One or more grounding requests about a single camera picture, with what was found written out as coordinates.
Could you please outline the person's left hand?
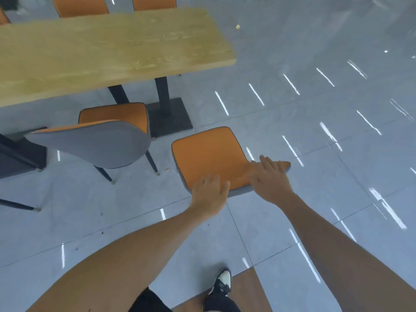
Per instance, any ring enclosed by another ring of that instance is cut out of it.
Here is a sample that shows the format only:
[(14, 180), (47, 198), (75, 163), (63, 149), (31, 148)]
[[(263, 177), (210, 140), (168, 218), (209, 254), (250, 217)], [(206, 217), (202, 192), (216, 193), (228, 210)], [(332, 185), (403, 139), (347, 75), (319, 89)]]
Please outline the person's left hand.
[(226, 204), (227, 197), (228, 195), (195, 195), (193, 186), (189, 209), (192, 210), (200, 220), (208, 220), (222, 210)]

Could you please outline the person's right hand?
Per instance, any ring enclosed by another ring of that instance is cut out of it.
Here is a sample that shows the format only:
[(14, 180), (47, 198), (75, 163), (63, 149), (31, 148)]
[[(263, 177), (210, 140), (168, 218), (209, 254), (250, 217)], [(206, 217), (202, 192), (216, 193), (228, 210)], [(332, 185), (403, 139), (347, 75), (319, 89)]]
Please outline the person's right hand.
[(287, 161), (273, 161), (264, 155), (260, 155), (259, 159), (259, 162), (250, 163), (248, 178), (252, 171), (258, 171), (261, 185), (252, 188), (262, 199), (281, 207), (294, 196), (287, 176), (291, 164)]

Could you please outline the orange chair with grey edge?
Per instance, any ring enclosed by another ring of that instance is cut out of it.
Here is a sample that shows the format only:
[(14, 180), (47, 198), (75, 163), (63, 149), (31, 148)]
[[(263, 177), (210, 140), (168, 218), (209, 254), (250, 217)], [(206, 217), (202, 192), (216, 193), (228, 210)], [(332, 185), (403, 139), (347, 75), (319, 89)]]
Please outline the orange chair with grey edge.
[(249, 181), (250, 162), (229, 127), (222, 126), (174, 141), (171, 151), (184, 187), (192, 193), (195, 183), (206, 175), (229, 181), (228, 197), (253, 191)]

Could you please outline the person's right forearm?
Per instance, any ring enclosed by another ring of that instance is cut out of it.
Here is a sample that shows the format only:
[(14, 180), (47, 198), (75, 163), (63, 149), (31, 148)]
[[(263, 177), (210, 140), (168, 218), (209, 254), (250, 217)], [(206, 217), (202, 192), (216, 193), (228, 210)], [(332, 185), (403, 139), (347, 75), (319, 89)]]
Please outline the person's right forearm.
[(274, 203), (291, 222), (343, 312), (416, 312), (416, 289), (293, 192)]

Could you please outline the person's left forearm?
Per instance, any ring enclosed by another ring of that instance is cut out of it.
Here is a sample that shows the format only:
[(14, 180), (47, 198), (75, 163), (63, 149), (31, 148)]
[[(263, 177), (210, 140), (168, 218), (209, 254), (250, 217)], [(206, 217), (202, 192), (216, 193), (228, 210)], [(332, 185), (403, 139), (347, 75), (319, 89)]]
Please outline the person's left forearm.
[(127, 312), (188, 236), (220, 210), (191, 204), (113, 241), (67, 271), (26, 312)]

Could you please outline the black and white shoe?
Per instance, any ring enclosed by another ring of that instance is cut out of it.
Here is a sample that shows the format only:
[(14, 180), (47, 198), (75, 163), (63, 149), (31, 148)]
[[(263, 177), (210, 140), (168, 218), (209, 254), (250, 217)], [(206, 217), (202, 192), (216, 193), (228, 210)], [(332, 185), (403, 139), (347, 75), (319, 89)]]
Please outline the black and white shoe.
[(216, 275), (213, 286), (208, 292), (209, 295), (221, 294), (225, 297), (231, 292), (231, 283), (232, 283), (232, 273), (228, 267), (223, 267), (220, 269)]

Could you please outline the orange chair with grey back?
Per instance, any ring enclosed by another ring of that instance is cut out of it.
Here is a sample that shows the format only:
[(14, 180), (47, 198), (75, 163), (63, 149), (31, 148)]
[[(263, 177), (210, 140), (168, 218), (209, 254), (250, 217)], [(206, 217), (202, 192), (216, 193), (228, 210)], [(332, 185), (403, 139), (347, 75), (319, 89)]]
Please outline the orange chair with grey back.
[(44, 128), (25, 138), (91, 163), (112, 184), (115, 181), (105, 169), (129, 166), (143, 156), (160, 175), (149, 152), (152, 138), (144, 103), (87, 108), (80, 112), (77, 125)]

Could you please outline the person's black trousers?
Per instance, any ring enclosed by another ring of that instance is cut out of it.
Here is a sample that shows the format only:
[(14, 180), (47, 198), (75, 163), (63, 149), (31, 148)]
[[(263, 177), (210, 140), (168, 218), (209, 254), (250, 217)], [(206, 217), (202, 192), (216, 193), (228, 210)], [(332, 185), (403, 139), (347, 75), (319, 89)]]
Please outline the person's black trousers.
[[(219, 292), (209, 294), (202, 305), (201, 312), (241, 312), (237, 304)], [(128, 312), (173, 312), (149, 288), (137, 297)]]

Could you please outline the light wooden table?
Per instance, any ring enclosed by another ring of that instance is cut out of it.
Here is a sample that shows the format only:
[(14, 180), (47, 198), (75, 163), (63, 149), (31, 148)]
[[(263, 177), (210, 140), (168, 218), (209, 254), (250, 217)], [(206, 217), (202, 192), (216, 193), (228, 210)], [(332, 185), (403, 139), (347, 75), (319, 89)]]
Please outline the light wooden table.
[(0, 108), (235, 63), (231, 43), (203, 8), (6, 24)]

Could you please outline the black chair leg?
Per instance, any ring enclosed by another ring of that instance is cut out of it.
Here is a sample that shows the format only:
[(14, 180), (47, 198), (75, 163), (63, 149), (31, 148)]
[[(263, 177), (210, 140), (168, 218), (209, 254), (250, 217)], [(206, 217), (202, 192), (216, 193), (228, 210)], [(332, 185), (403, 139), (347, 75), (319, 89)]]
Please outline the black chair leg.
[(4, 199), (0, 199), (0, 205), (5, 206), (5, 207), (9, 207), (9, 208), (19, 209), (19, 210), (33, 211), (33, 212), (37, 212), (37, 213), (41, 211), (41, 208), (35, 208), (35, 207), (32, 207), (32, 206), (28, 206), (28, 205), (24, 205), (24, 204), (21, 204), (21, 203), (9, 201), (9, 200), (4, 200)]

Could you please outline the black metal table pedestal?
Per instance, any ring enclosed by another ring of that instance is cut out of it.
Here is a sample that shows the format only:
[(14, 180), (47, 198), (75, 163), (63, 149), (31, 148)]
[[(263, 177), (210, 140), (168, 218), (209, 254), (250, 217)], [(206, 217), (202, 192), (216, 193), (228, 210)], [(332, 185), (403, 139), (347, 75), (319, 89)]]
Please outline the black metal table pedestal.
[(159, 101), (146, 104), (152, 138), (168, 136), (193, 129), (181, 98), (169, 97), (167, 77), (155, 78)]

